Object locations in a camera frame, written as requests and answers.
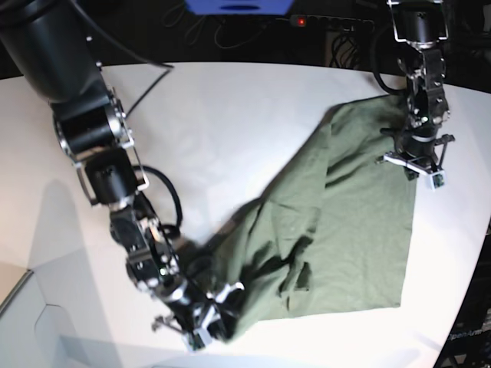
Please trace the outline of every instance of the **cable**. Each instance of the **cable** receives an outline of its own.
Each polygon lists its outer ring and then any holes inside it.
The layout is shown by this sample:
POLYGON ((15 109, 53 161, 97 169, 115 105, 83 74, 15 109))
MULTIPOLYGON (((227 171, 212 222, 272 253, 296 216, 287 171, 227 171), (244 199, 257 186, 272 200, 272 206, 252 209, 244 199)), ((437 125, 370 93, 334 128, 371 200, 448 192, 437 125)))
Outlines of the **cable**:
POLYGON ((242 47, 243 45, 245 44, 248 44, 250 42, 253 42, 257 37, 259 37, 260 35, 262 35, 262 33, 265 31, 266 27, 265 26, 263 29, 261 29, 259 32, 255 33, 251 38, 249 38, 248 40, 246 41, 242 41, 242 42, 239 42, 238 44, 233 44, 233 45, 230 45, 230 46, 223 46, 222 44, 220 44, 218 42, 218 35, 220 33, 220 31, 222 30, 222 27, 223 25, 219 25, 219 27, 216 29, 215 31, 215 36, 214 36, 214 40, 215 40, 215 45, 216 47, 222 49, 222 50, 232 50, 234 48, 240 48, 242 47))
POLYGON ((167 190, 169 190, 170 196, 172 197, 174 206, 176 208, 176 224, 162 225, 162 228, 168 231, 166 235, 169 236, 169 238, 176 238, 180 235, 180 227, 183 224, 183 207, 181 206, 181 201, 179 195, 177 194, 176 188, 167 176, 151 166, 142 165, 140 167, 138 165, 135 165, 133 166, 133 169, 140 171, 142 167, 145 172, 155 175, 167 187, 167 190))
MULTIPOLYGON (((182 2, 171 9, 169 9, 162 16, 162 26, 165 28, 173 28, 176 27, 184 18, 184 15, 187 12, 187 4, 182 2)), ((184 35, 184 40, 188 46, 193 46, 199 40, 199 36, 203 33, 203 28, 206 23, 206 19, 208 17, 206 15, 198 17, 198 20, 189 27, 184 35)))
POLYGON ((135 51, 130 50, 129 48, 127 48, 126 46, 124 46, 121 42, 119 42, 115 37, 113 37, 112 35, 110 35, 109 33, 107 33, 103 28, 101 28, 90 17, 90 15, 88 15, 85 12, 85 10, 79 4, 77 4, 76 0, 69 0, 68 2, 70 3, 71 7, 78 13, 78 15, 85 21, 85 23, 87 23, 99 35, 101 35, 103 38, 105 38, 106 41, 109 41, 113 46, 115 46, 116 48, 119 48, 122 52, 128 54, 129 56, 131 56, 136 61, 139 61, 139 62, 145 63, 145 64, 150 64, 150 65, 153 65, 155 67, 164 67, 166 69, 173 69, 174 68, 173 65, 164 64, 164 63, 160 63, 159 61, 150 60, 150 59, 148 59, 146 57, 140 56, 135 51))
POLYGON ((140 104, 140 102, 152 91, 152 89, 155 88, 156 85, 158 85, 158 83, 166 76, 168 75, 168 73, 171 72, 172 69, 167 69, 166 71, 164 71, 146 90, 145 92, 142 93, 142 95, 140 97, 138 97, 138 100, 136 100, 133 105, 131 105, 130 109, 128 110, 128 112, 126 113, 126 118, 128 119, 131 115, 131 113, 133 113, 133 111, 138 107, 138 105, 140 104))
POLYGON ((185 2, 182 2, 176 6, 173 6, 171 9, 169 9, 163 16, 162 16, 162 25, 165 27, 165 28, 172 28, 172 27, 175 27, 182 19, 183 19, 183 16, 186 14, 186 3, 185 2), (168 22, 169 20, 169 17, 171 15, 173 15, 174 12, 176 11, 180 11, 179 13, 177 13, 177 16, 176 18, 171 21, 171 22, 168 22))
POLYGON ((377 43, 381 35, 384 34, 384 32, 388 31, 392 27, 391 23, 387 23, 384 27, 380 28, 377 32, 375 32, 374 37, 372 38, 371 44, 370 44, 370 63, 371 63, 371 70, 374 73, 375 80, 377 81, 378 85, 388 94, 393 94, 393 95, 403 95, 406 90, 396 90, 394 88, 391 88, 387 86, 384 81, 382 80, 381 73, 378 70, 378 63, 377 63, 377 43))

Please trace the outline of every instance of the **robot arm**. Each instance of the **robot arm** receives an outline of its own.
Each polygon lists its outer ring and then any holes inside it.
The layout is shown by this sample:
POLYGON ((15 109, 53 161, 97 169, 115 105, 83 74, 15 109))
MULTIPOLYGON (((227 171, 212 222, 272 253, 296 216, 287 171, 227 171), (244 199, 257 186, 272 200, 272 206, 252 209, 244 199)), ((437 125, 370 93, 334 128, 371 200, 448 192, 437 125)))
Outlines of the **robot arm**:
POLYGON ((388 0, 394 37, 407 46, 399 65, 407 76, 407 121, 402 130, 384 130, 394 138, 394 151, 383 160, 406 168, 408 178, 429 176, 433 189, 445 184, 442 168, 451 135, 437 138, 450 116, 443 90, 445 61, 439 43, 448 38, 443 0, 388 0), (443 144, 440 159, 435 146, 443 144))
POLYGON ((114 240, 127 251, 135 285, 172 312, 153 327, 178 330, 191 350, 229 334, 227 296, 241 285, 203 291, 185 270, 171 234, 143 190, 148 180, 125 114, 91 58, 69 1, 0 0, 0 39, 29 84, 53 110, 54 131, 91 205, 110 212, 114 240), (128 156, 133 153, 133 164, 128 156))

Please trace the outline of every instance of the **power strip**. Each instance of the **power strip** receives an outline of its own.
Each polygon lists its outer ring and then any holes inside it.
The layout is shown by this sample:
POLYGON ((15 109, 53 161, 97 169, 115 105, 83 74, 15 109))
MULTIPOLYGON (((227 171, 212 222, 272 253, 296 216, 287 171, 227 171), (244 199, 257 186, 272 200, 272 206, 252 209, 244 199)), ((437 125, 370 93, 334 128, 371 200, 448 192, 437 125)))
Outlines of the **power strip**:
POLYGON ((320 28, 326 31, 362 31, 371 33, 375 29, 375 23, 369 20, 354 18, 329 17, 324 15, 291 15, 290 25, 293 27, 320 28))

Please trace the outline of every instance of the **black cable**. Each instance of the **black cable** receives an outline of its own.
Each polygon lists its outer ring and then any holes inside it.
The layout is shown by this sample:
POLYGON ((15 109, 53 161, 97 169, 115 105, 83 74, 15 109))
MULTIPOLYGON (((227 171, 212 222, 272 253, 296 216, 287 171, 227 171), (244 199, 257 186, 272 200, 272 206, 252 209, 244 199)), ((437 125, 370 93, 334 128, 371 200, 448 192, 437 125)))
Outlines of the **black cable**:
POLYGON ((160 63, 159 61, 153 61, 150 60, 146 57, 140 56, 137 54, 135 51, 130 50, 126 46, 124 46, 121 42, 119 42, 114 36, 110 35, 107 33, 103 28, 101 28, 91 17, 88 15, 85 10, 77 4, 76 0, 69 0, 68 1, 71 5, 71 7, 78 13, 78 15, 87 23, 91 28, 93 28, 99 35, 101 35, 103 38, 106 39, 106 41, 109 41, 113 46, 116 48, 119 48, 121 51, 124 53, 128 54, 131 56, 133 59, 136 61, 139 61, 140 63, 145 63, 145 64, 150 64, 155 67, 164 67, 168 70, 173 69, 173 65, 165 64, 165 63, 160 63))
MULTIPOLYGON (((183 207, 181 206, 181 201, 179 198, 179 195, 177 194, 176 188, 170 181, 170 179, 165 176, 161 171, 154 169, 151 166, 146 166, 142 165, 143 170, 147 173, 155 175, 166 187, 167 190, 169 190, 170 196, 172 197, 172 200, 174 202, 174 206, 176 208, 176 224, 175 225, 163 225, 163 228, 170 231, 170 232, 179 232, 179 229, 181 225, 183 224, 183 207)), ((141 167, 138 165, 133 166, 134 170, 141 170, 141 167)), ((169 234, 170 238, 174 238, 173 235, 176 234, 169 234)))
POLYGON ((181 2, 176 6, 173 6, 171 9, 169 9, 163 16, 162 16, 162 25, 165 28, 172 28, 175 27, 184 17, 186 14, 186 8, 187 5, 185 2, 181 2), (171 16, 176 13, 176 18, 173 19, 172 21, 169 21, 171 19, 171 16))
POLYGON ((145 92, 142 93, 142 95, 140 97, 138 97, 138 100, 136 100, 133 105, 131 105, 130 109, 128 110, 128 112, 126 113, 126 118, 128 119, 131 115, 131 113, 133 113, 133 111, 138 107, 138 105, 140 104, 140 102, 152 91, 152 89, 155 88, 156 85, 158 85, 158 83, 166 76, 168 75, 168 73, 170 73, 172 69, 167 69, 166 71, 164 71, 146 90, 145 92))
POLYGON ((241 42, 239 42, 237 44, 232 44, 230 46, 223 46, 222 44, 220 44, 218 42, 218 35, 219 35, 220 31, 223 28, 223 25, 219 25, 218 28, 215 31, 215 35, 213 36, 213 40, 215 41, 216 47, 218 47, 218 48, 220 48, 222 50, 232 50, 234 48, 240 48, 240 47, 244 46, 245 44, 249 44, 249 43, 255 41, 257 37, 259 37, 260 35, 262 35, 264 33, 264 31, 266 30, 266 27, 267 27, 267 25, 264 26, 262 29, 260 29, 258 32, 256 32, 255 34, 253 34, 250 38, 248 38, 245 41, 241 41, 241 42))
POLYGON ((334 67, 334 64, 336 64, 336 67, 341 67, 338 63, 337 59, 337 53, 338 53, 338 46, 337 43, 344 37, 344 34, 339 34, 336 36, 334 40, 332 40, 331 43, 331 62, 329 63, 329 67, 334 67))
POLYGON ((394 94, 394 95, 403 95, 406 90, 396 90, 394 88, 391 88, 387 86, 384 81, 382 80, 381 73, 378 70, 378 63, 377 63, 377 43, 381 35, 383 35, 386 31, 392 28, 391 23, 387 23, 384 27, 379 28, 376 32, 374 37, 372 38, 371 44, 370 44, 370 63, 371 63, 371 70, 374 73, 375 80, 377 81, 378 85, 381 86, 381 88, 387 92, 388 94, 394 94))

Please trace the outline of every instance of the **wire bundle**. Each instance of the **wire bundle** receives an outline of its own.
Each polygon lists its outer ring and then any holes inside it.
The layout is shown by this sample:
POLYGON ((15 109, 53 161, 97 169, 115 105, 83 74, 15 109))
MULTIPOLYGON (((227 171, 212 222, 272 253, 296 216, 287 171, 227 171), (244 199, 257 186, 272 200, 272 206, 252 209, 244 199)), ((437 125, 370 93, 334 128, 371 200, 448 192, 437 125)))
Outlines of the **wire bundle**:
POLYGON ((331 62, 329 67, 355 69, 360 64, 360 52, 354 36, 349 33, 340 33, 331 44, 331 62), (348 48, 338 55, 349 44, 348 48))

